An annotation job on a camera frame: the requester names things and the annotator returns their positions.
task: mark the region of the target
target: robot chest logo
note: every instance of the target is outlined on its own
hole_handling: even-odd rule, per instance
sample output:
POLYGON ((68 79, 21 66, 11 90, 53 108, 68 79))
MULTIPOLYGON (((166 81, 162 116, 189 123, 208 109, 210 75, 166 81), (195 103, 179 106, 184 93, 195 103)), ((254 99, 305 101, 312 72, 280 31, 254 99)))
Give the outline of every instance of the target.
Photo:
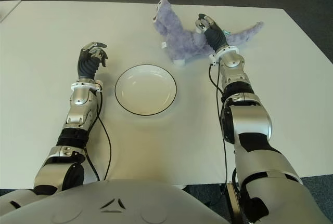
POLYGON ((112 199, 105 205, 103 205, 100 208, 100 211, 102 213, 122 213, 125 211, 125 205, 121 201, 121 199, 118 199, 117 201, 115 199, 112 199))

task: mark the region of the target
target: purple stuffed toy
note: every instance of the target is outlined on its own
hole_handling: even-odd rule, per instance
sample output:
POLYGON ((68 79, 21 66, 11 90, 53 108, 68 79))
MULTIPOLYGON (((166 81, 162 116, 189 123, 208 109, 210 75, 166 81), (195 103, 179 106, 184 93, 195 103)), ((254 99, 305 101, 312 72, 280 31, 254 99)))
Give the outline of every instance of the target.
MULTIPOLYGON (((167 47, 169 57, 174 64, 184 65, 185 60, 195 55, 215 54, 215 51, 207 44, 204 34, 184 30, 180 19, 167 0, 160 0, 158 3, 153 22, 156 30, 165 37, 165 42, 162 44, 167 47)), ((229 45, 240 45, 258 33, 263 25, 263 22, 259 22, 240 33, 226 34, 227 42, 229 45)))

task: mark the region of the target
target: plate rim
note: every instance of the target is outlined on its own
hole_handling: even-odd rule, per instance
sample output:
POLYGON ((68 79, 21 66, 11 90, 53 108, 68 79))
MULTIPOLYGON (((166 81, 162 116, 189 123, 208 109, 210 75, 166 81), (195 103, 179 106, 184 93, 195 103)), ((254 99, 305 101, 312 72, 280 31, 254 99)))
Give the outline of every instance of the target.
POLYGON ((135 65, 135 66, 133 66, 133 67, 128 68, 128 69, 125 70, 122 74, 119 75, 119 77, 118 77, 118 79, 117 79, 117 81, 116 81, 116 84, 115 84, 115 86, 114 86, 114 95, 116 96, 116 100, 117 100, 118 104, 119 104, 122 108, 124 108, 125 110, 127 110, 128 112, 131 112, 132 114, 135 114, 135 115, 138 115, 138 116, 153 116, 153 115, 156 115, 156 114, 159 114, 159 113, 165 111, 167 108, 170 107, 170 105, 172 105, 173 101, 174 101, 175 98, 176 98, 177 91, 178 91, 177 83, 176 83, 175 78, 172 76, 172 74, 171 74, 168 70, 166 70, 165 68, 160 67, 159 65, 155 65, 155 64, 138 64, 138 65, 135 65), (159 112, 153 113, 153 114, 139 114, 139 113, 135 113, 135 112, 133 112, 133 111, 130 111, 129 109, 125 108, 125 107, 120 103, 120 101, 119 101, 119 99, 118 99, 118 97, 117 97, 116 87, 117 87, 118 81, 119 81, 119 79, 121 78, 121 76, 122 76, 125 72, 127 72, 128 70, 130 70, 130 69, 132 69, 132 68, 135 68, 135 67, 140 67, 140 66, 142 66, 142 65, 151 65, 151 66, 153 66, 153 67, 158 67, 158 68, 161 68, 161 69, 165 70, 167 73, 169 73, 169 75, 170 75, 171 78, 173 79, 173 82, 175 83, 175 87, 176 87, 175 96, 173 97, 173 99, 172 99, 171 103, 168 105, 168 107, 166 107, 165 109, 163 109, 163 110, 161 110, 161 111, 159 111, 159 112))

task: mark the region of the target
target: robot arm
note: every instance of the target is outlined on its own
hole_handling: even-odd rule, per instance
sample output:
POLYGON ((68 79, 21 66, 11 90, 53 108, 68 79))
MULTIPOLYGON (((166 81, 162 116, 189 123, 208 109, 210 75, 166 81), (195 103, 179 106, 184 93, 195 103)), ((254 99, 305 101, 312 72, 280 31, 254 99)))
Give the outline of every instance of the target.
POLYGON ((70 110, 56 146, 37 173, 33 190, 16 190, 0 201, 0 216, 62 190, 82 185, 85 146, 97 120, 100 107, 97 94, 102 82, 95 80, 99 64, 105 67, 105 44, 92 42, 81 49, 78 61, 79 79, 71 85, 70 110))
POLYGON ((250 222, 330 223, 288 160, 269 144, 272 122, 244 72, 244 58, 229 46, 223 31, 206 15, 197 28, 216 51, 222 74, 221 127, 233 144, 239 201, 250 222))

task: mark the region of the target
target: white table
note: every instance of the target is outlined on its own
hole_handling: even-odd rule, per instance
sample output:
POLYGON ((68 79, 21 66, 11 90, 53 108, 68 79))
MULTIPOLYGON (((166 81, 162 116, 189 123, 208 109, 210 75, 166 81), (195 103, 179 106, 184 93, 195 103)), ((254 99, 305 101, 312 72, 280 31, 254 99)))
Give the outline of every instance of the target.
POLYGON ((21 1, 0 2, 0 23, 17 7, 21 1))
MULTIPOLYGON (((242 30, 257 21, 265 27, 240 46, 246 72, 273 121, 271 145, 301 177, 333 173, 333 65, 282 9, 174 5, 184 27, 197 14, 220 26, 242 30)), ((160 48, 153 4, 22 2, 0 24, 1 150, 0 188, 30 188, 57 142, 69 109, 70 84, 77 78, 81 47, 108 45, 102 118, 112 139, 109 178, 141 178, 174 185, 220 183, 224 177, 222 135, 209 61, 175 67, 160 48), (175 78, 174 103, 159 115, 141 117, 116 101, 119 75, 137 64, 156 64, 175 78)), ((103 177, 108 144, 96 124, 88 151, 103 177)), ((235 167, 227 144, 228 173, 235 167)), ((84 162, 85 182, 95 180, 84 162)))

